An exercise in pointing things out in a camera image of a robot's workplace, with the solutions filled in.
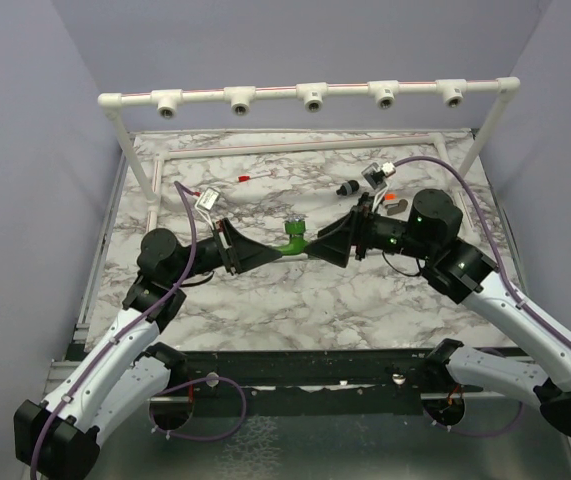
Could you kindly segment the red capped white pen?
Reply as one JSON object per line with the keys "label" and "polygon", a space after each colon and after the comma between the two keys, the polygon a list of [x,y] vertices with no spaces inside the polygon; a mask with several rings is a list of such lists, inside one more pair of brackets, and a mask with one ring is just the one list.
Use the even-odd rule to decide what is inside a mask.
{"label": "red capped white pen", "polygon": [[274,177],[275,173],[273,171],[264,171],[264,172],[258,172],[258,173],[251,173],[249,175],[240,175],[237,177],[237,181],[239,183],[245,183],[251,180],[257,180],[257,179],[261,179],[261,178],[267,178],[267,177]]}

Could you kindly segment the black grey faucet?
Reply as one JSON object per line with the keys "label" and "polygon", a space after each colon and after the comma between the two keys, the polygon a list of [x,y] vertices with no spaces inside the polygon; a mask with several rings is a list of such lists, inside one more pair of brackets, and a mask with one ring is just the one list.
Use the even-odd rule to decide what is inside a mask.
{"label": "black grey faucet", "polygon": [[336,190],[338,196],[351,196],[356,194],[360,190],[360,184],[356,180],[348,180],[343,182],[339,188]]}

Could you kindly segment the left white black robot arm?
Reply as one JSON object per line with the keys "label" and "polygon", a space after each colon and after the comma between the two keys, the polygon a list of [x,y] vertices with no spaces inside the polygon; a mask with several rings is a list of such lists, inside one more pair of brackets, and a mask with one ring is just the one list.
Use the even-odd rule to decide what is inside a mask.
{"label": "left white black robot arm", "polygon": [[78,367],[38,403],[14,415],[16,457],[31,475],[84,479],[111,434],[152,395],[179,392],[186,371],[147,353],[177,316],[186,295],[178,283],[220,267],[244,273],[281,252],[218,222],[211,237],[183,246],[165,228],[141,241],[139,271],[111,326]]}

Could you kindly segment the white PVC pipe rack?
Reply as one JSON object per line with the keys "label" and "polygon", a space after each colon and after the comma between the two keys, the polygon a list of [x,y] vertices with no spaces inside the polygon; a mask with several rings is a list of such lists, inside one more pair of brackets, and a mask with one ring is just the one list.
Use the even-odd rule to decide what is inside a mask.
{"label": "white PVC pipe rack", "polygon": [[239,157],[257,154],[295,153],[328,150],[355,150],[377,147],[431,145],[439,158],[447,161],[449,154],[443,136],[437,132],[400,134],[376,138],[323,140],[254,144],[229,147],[211,147],[160,153],[153,163],[152,175],[147,176],[130,132],[122,119],[122,110],[130,107],[155,107],[160,117],[172,119],[183,105],[201,103],[226,103],[234,115],[243,117],[250,112],[255,102],[296,99],[309,113],[319,112],[324,101],[332,97],[368,97],[377,108],[388,110],[400,96],[437,95],[443,104],[454,109],[467,94],[494,94],[494,101],[473,145],[468,150],[458,173],[466,176],[481,150],[490,139],[509,103],[520,90],[521,82],[516,77],[501,77],[494,80],[438,79],[427,82],[399,82],[397,80],[369,81],[367,83],[328,84],[326,82],[302,83],[295,86],[256,87],[231,86],[222,89],[182,90],[161,89],[148,93],[102,93],[98,105],[112,123],[118,144],[133,172],[148,205],[146,229],[157,226],[161,206],[175,211],[178,206],[162,195],[164,165],[170,160],[191,160],[214,157]]}

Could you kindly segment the green plastic water faucet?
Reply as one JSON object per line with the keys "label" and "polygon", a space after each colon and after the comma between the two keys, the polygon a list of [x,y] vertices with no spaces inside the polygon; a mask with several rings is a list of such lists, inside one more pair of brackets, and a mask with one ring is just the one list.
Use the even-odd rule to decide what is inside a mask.
{"label": "green plastic water faucet", "polygon": [[283,222],[284,233],[287,242],[281,245],[274,245],[273,248],[285,257],[294,257],[304,253],[308,244],[305,239],[306,221],[301,215],[292,215]]}

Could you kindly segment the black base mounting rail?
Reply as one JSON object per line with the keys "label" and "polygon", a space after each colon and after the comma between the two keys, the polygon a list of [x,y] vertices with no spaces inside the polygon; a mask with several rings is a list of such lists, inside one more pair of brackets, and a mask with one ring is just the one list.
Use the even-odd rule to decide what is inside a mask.
{"label": "black base mounting rail", "polygon": [[143,352],[170,371],[151,411],[162,419],[393,413],[419,415],[426,398],[457,390],[443,350]]}

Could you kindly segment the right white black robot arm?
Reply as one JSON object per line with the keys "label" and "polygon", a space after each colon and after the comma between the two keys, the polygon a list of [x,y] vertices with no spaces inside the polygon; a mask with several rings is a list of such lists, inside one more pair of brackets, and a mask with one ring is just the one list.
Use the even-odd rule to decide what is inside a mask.
{"label": "right white black robot arm", "polygon": [[339,267],[371,250],[423,261],[421,276],[438,293],[482,316],[530,358],[521,363],[446,339],[425,360],[434,390],[475,386],[539,410],[571,437],[571,332],[529,300],[489,256],[458,236],[462,212],[442,190],[419,191],[407,220],[376,213],[363,195],[350,212],[322,229],[305,252]]}

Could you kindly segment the brown metal lever piece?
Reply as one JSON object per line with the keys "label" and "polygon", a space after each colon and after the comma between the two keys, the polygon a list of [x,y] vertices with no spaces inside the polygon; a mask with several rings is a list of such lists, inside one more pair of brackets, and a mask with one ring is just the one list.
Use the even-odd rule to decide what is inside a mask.
{"label": "brown metal lever piece", "polygon": [[401,199],[397,202],[389,203],[385,206],[386,214],[388,216],[395,216],[405,212],[408,209],[409,202]]}

